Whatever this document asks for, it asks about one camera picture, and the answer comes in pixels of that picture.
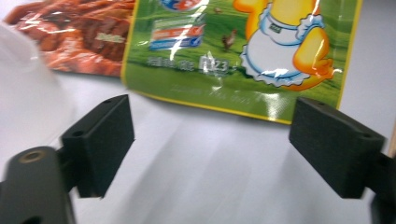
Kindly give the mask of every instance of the yellow cartoon duck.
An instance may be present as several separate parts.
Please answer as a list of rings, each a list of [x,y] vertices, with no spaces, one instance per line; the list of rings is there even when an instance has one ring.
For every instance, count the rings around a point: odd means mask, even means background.
[[[248,13],[247,44],[240,55],[247,75],[276,87],[302,91],[332,78],[329,38],[319,0],[234,0]]]

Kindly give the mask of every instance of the white plastic container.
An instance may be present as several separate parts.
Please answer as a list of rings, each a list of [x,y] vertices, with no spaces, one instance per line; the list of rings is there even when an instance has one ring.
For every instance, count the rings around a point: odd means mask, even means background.
[[[0,164],[48,145],[71,124],[72,106],[35,43],[0,22]]]

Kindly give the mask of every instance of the snack bag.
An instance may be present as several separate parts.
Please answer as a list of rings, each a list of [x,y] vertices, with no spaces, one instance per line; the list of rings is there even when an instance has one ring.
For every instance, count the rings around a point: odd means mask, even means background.
[[[183,105],[291,123],[339,106],[361,0],[137,1],[122,80]]]
[[[34,40],[51,69],[119,77],[133,9],[134,0],[45,0],[4,22]]]

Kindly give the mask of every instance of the small bird illustration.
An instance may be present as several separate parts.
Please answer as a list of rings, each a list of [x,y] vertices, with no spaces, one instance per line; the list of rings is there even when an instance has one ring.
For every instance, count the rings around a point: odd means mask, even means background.
[[[216,14],[220,14],[221,13],[221,8],[215,7],[214,11],[215,11]]]
[[[221,42],[223,43],[225,51],[228,51],[230,47],[233,45],[233,42],[235,41],[235,35],[236,35],[236,30],[233,29],[230,35],[224,35],[222,37]]]

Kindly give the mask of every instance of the green snack bag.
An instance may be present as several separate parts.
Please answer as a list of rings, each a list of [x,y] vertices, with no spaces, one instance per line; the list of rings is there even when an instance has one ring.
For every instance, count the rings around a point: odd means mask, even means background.
[[[172,103],[291,123],[338,107],[361,0],[137,1],[122,80]]]

